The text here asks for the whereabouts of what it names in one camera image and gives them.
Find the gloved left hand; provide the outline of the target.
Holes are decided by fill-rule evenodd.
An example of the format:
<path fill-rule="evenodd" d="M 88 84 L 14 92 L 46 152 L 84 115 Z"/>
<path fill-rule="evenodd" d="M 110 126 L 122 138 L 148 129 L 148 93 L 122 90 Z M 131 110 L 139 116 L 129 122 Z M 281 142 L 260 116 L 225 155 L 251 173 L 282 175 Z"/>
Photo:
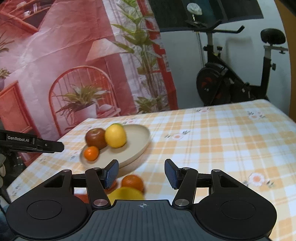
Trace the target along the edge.
<path fill-rule="evenodd" d="M 5 160 L 6 160 L 6 156 L 4 156 L 3 154 L 0 154 L 0 187 L 3 186 L 4 184 L 3 178 L 6 175 L 6 168 L 4 165 Z"/>

